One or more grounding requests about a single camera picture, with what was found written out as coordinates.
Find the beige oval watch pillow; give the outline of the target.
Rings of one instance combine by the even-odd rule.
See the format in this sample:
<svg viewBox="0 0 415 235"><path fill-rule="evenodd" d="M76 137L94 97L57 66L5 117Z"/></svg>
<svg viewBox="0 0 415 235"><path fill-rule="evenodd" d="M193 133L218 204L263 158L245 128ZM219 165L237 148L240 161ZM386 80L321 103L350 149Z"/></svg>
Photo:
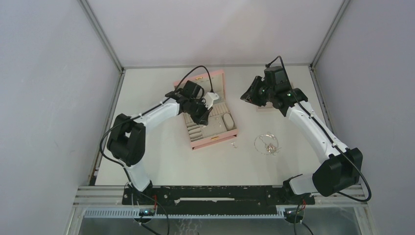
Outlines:
<svg viewBox="0 0 415 235"><path fill-rule="evenodd" d="M229 113L223 115L223 122L227 130L232 130L234 128L234 121Z"/></svg>

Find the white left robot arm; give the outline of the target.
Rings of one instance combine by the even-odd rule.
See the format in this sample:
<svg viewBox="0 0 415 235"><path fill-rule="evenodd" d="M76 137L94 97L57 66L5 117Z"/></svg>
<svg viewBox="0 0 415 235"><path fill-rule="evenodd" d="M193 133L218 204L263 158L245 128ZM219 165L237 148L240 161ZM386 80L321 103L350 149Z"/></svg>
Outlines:
<svg viewBox="0 0 415 235"><path fill-rule="evenodd" d="M200 85L187 81L184 87L168 92L164 100L148 111L135 117L120 114L115 118L107 134L106 147L113 156L111 160L122 166L128 182L136 189L134 198L137 201L147 204L153 198L149 188L152 182L142 162L147 134L181 113L189 114L196 124L207 125L213 104L218 99L219 95L214 91L206 93Z"/></svg>

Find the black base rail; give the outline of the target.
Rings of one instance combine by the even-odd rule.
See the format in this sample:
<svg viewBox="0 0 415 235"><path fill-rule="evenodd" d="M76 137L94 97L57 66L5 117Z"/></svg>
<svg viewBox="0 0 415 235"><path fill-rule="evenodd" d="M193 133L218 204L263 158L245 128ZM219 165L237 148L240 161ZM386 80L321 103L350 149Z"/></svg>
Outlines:
<svg viewBox="0 0 415 235"><path fill-rule="evenodd" d="M314 196L294 195L278 186L150 186L144 195L131 186L123 190L122 205L174 205L185 199L256 201L266 205L314 205Z"/></svg>

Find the pink jewelry box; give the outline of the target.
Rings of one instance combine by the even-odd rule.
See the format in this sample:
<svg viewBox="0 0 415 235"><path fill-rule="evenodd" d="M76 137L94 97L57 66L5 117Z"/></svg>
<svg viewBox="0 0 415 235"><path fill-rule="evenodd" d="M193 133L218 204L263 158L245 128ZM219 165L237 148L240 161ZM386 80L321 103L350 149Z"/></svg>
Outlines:
<svg viewBox="0 0 415 235"><path fill-rule="evenodd" d="M227 130L223 122L223 115L229 113L232 117L231 111L226 103L225 92L225 72L217 70L210 73L211 80L209 80L206 73L188 77L185 81L192 81L200 85L209 92L211 85L213 91L220 95L220 99L214 102L212 110L208 116L208 125L197 125L194 123L189 114L184 113L183 119L188 132L190 146L193 150L207 147L222 141L228 141L236 138L238 129L234 121L234 128Z"/></svg>

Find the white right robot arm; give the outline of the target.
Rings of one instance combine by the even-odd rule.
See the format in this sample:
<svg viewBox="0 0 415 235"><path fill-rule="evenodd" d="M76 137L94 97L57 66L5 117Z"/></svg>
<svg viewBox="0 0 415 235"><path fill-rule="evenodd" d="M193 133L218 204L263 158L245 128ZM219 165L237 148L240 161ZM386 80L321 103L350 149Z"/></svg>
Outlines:
<svg viewBox="0 0 415 235"><path fill-rule="evenodd" d="M331 196L359 182L362 152L349 148L328 129L303 91L291 86L283 67L266 68L264 76L256 76L240 98L258 107L270 102L299 128L317 155L321 165L314 173L284 181L283 199L287 203L297 203L306 193Z"/></svg>

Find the beige divided tray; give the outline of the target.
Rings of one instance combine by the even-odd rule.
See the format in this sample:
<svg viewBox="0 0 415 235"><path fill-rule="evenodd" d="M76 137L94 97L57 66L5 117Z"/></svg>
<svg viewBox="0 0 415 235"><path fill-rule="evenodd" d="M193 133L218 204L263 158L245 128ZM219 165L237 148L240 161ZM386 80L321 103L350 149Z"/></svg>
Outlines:
<svg viewBox="0 0 415 235"><path fill-rule="evenodd" d="M291 92L291 83L280 84L275 86L262 85L259 89L259 95L265 100L265 105L261 105L257 108L258 112L270 112L273 109L281 109L284 107L284 98Z"/></svg>

